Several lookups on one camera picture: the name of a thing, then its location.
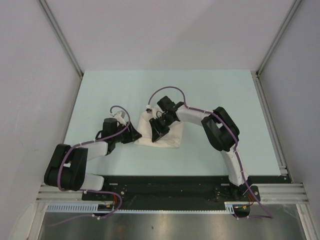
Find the white cloth napkin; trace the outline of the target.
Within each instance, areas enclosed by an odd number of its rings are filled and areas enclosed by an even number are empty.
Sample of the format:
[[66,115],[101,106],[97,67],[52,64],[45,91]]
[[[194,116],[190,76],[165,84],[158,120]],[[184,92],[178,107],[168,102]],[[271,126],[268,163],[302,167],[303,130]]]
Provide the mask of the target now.
[[182,122],[175,122],[170,126],[169,132],[156,142],[152,142],[152,128],[149,120],[152,118],[151,113],[142,112],[139,117],[137,131],[142,135],[134,143],[140,146],[154,148],[178,148],[181,145],[183,127]]

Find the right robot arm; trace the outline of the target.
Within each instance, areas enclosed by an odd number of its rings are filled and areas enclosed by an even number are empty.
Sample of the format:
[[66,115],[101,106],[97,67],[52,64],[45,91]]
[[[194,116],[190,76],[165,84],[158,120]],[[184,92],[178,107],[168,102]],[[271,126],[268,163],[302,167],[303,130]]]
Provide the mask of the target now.
[[149,120],[153,143],[167,135],[175,123],[187,122],[203,127],[210,145],[223,157],[231,196],[237,201],[248,196],[251,182],[238,152],[240,130],[223,107],[207,111],[187,106],[182,101],[174,103],[164,96],[156,107],[148,106],[146,111],[153,115]]

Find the aluminium frame rail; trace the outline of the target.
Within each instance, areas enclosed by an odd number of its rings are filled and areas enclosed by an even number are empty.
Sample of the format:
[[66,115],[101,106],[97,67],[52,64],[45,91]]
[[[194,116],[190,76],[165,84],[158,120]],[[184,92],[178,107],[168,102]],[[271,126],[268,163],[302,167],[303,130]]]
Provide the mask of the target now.
[[76,202],[82,200],[82,195],[81,191],[60,191],[55,186],[42,184],[36,200],[38,202]]

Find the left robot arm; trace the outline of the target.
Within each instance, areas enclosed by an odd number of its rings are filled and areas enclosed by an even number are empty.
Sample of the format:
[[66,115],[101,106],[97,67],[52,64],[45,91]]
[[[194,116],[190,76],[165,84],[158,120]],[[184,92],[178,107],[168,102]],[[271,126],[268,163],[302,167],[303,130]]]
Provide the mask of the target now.
[[106,118],[94,140],[76,147],[62,143],[55,147],[44,183],[63,191],[93,191],[98,199],[105,200],[110,196],[111,188],[104,184],[104,177],[87,172],[87,162],[109,155],[117,143],[129,144],[141,137],[131,122]]

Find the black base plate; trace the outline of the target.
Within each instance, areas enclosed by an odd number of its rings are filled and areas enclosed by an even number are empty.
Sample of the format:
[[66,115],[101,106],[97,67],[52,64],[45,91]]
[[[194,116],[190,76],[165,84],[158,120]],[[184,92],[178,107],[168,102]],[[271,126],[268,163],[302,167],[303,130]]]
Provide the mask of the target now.
[[213,211],[225,202],[248,202],[248,192],[239,199],[231,195],[228,177],[220,176],[104,176],[105,193],[82,194],[83,201],[122,198],[121,210]]

